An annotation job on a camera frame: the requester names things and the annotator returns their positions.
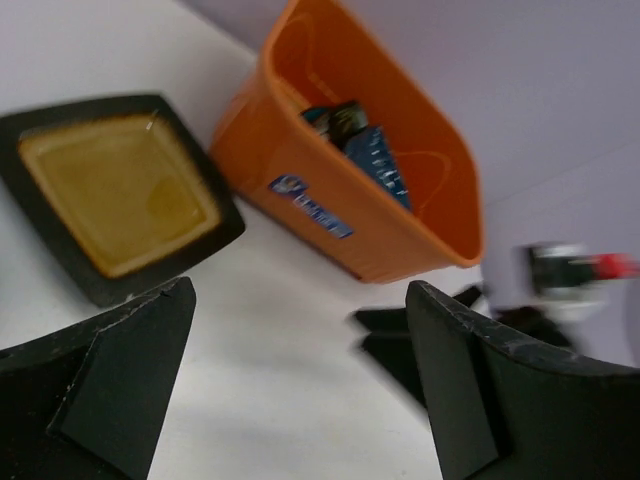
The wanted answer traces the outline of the orange plastic bin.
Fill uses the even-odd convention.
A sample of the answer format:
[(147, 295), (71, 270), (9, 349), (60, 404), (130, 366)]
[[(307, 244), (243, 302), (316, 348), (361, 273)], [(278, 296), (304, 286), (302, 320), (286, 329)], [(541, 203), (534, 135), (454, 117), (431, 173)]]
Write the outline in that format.
[[(356, 100), (380, 126), (410, 198), (404, 207), (303, 120)], [(219, 121), (210, 155), (252, 205), (365, 283), (477, 265), (479, 176), (449, 119), (336, 1), (291, 1)]]

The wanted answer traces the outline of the black floral square plate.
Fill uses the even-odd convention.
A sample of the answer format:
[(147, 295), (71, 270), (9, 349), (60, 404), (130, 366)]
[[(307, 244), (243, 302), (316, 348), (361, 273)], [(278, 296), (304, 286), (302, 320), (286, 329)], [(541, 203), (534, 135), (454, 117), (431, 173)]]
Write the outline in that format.
[(311, 107), (303, 110), (300, 116), (339, 150), (369, 126), (366, 112), (355, 100), (333, 106)]

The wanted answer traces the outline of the amber square plate black rim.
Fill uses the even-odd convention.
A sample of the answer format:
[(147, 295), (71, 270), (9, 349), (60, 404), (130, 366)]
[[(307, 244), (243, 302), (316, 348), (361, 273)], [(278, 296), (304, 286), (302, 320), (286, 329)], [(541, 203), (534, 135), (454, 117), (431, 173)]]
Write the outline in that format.
[(4, 115), (1, 178), (99, 307), (182, 274), (245, 231), (222, 174), (157, 93)]

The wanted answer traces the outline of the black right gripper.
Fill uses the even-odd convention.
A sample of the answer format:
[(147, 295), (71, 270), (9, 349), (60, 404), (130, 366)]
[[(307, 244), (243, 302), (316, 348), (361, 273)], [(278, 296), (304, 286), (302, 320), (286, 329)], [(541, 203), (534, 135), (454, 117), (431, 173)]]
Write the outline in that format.
[[(471, 308), (482, 297), (479, 284), (469, 285), (453, 299)], [(417, 405), (426, 407), (418, 364), (409, 336), (406, 308), (360, 309), (352, 314), (355, 322), (371, 332), (359, 343), (359, 348)], [(497, 309), (495, 319), (532, 338), (559, 348), (574, 348), (573, 342), (539, 309), (522, 306)]]

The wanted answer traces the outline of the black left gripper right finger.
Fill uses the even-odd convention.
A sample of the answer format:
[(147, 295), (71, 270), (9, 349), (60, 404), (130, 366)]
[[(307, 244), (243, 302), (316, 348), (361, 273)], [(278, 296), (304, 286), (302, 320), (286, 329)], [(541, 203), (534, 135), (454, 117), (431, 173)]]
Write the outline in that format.
[(406, 309), (446, 479), (635, 479), (639, 372), (561, 349), (423, 281)]

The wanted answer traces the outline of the blue leaf-shaped plate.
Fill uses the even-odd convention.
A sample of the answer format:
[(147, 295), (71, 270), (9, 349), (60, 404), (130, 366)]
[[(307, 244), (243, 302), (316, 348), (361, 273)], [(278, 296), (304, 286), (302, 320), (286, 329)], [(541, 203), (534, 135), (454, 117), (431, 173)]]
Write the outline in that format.
[(367, 127), (350, 138), (343, 153), (405, 209), (411, 209), (407, 184), (380, 126)]

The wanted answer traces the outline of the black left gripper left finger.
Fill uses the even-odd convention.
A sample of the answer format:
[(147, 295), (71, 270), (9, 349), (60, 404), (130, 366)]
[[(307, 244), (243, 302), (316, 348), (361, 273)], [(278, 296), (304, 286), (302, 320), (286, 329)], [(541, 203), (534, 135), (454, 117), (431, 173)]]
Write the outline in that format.
[(2, 350), (2, 478), (147, 478), (194, 311), (180, 277)]

